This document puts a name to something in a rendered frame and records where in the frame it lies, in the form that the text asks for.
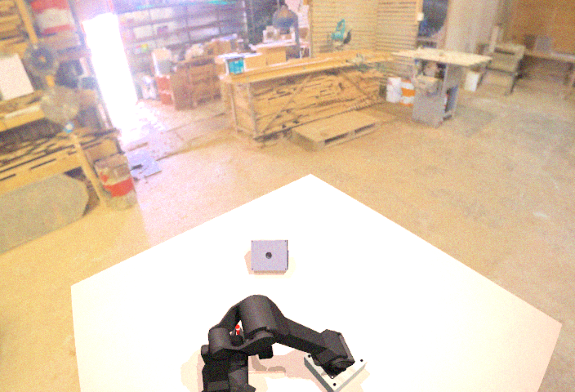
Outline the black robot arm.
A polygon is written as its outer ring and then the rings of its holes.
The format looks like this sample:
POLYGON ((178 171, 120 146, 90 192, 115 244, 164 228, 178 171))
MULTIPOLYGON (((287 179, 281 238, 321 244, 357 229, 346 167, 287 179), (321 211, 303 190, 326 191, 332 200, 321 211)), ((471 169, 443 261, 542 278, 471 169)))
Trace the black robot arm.
POLYGON ((249 385, 247 372, 228 371, 229 366, 231 363, 243 366, 246 354, 253 355, 274 343, 310 354, 314 365, 320 366, 331 379, 355 363, 342 332, 326 329, 319 333, 296 323, 286 318, 269 297, 260 294, 245 297, 231 306, 207 335, 208 364, 202 370, 201 392, 255 392, 256 388, 249 385), (245 344, 241 335, 230 335, 240 321, 245 344))

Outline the light grey sloped panel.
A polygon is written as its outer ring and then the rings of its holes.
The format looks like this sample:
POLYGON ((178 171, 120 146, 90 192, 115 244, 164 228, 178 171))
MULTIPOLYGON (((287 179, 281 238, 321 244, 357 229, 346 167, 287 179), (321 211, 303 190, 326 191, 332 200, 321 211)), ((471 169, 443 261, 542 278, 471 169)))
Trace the light grey sloped panel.
POLYGON ((288 270, 288 241, 253 239, 251 270, 288 270))

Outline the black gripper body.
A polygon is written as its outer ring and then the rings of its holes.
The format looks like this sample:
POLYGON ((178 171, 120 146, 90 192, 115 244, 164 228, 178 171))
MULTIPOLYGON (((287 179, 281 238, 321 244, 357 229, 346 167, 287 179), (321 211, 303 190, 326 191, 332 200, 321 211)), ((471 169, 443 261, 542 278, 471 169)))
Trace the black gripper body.
MULTIPOLYGON (((204 361, 205 364, 208 364, 208 345, 202 345, 201 346, 201 356, 202 359, 204 361)), ((264 348, 263 350, 258 351, 257 353, 253 354, 253 355, 257 355, 259 356, 259 359, 272 359, 272 357, 274 357, 274 350, 273 350, 273 346, 270 346, 269 348, 264 348)), ((243 361, 244 365, 243 366, 239 366, 238 363, 231 363, 229 366, 228 371, 232 370, 232 369, 241 369, 244 370, 245 372, 247 372, 248 374, 248 370, 249 370, 249 366, 248 366, 248 356, 252 356, 251 354, 246 354, 246 362, 243 361)))

